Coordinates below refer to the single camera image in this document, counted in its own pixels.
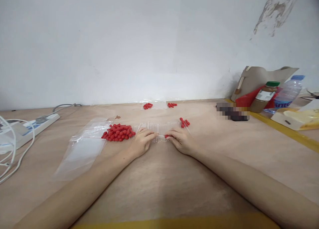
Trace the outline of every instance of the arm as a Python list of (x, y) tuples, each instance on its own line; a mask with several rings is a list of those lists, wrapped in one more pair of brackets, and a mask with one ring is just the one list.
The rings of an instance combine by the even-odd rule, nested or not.
[(27, 214), (14, 229), (69, 228), (128, 164), (149, 149), (156, 136), (154, 132), (141, 128), (128, 149), (69, 182)]
[(319, 206), (262, 172), (198, 147), (182, 129), (166, 133), (176, 148), (206, 165), (233, 189), (284, 228), (319, 228)]

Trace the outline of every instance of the brown jar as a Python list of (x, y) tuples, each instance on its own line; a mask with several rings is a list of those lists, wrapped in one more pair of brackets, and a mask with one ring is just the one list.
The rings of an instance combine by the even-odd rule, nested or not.
[(264, 86), (257, 94), (255, 100), (250, 106), (250, 111), (260, 113), (274, 96), (279, 84), (280, 82), (277, 81), (268, 81), (266, 86)]

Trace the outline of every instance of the water bottle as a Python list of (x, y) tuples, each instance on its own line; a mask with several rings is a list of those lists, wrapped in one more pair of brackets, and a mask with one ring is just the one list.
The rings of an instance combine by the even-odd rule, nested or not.
[(277, 92), (277, 96), (274, 99), (275, 107), (271, 109), (264, 109), (265, 112), (274, 114), (279, 108), (287, 108), (297, 98), (302, 89), (301, 81), (304, 75), (294, 75), (291, 79), (284, 83)]

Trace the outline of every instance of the pile of red capsules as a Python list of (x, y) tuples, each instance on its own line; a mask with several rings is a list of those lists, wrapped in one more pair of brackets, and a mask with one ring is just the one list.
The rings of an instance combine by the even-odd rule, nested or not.
[(174, 108), (174, 106), (177, 106), (177, 104), (175, 104), (175, 103), (168, 103), (167, 106), (168, 106), (169, 108)]
[(186, 119), (185, 121), (183, 120), (183, 118), (179, 118), (179, 120), (181, 121), (181, 127), (184, 128), (185, 125), (188, 127), (190, 125), (190, 122)]
[(149, 109), (149, 108), (151, 108), (153, 105), (151, 104), (151, 103), (146, 103), (146, 104), (144, 104), (144, 106), (143, 106), (143, 108), (144, 109)]
[(111, 124), (110, 128), (107, 129), (107, 132), (104, 132), (101, 138), (108, 141), (123, 141), (124, 139), (129, 139), (133, 137), (136, 133), (132, 131), (130, 125), (121, 125), (121, 124)]

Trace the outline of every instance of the jar label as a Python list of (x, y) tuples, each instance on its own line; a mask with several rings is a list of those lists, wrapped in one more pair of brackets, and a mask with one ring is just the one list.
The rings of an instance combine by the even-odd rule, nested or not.
[(269, 101), (274, 96), (275, 92), (267, 92), (260, 90), (259, 93), (256, 96), (256, 99), (262, 100), (262, 101)]

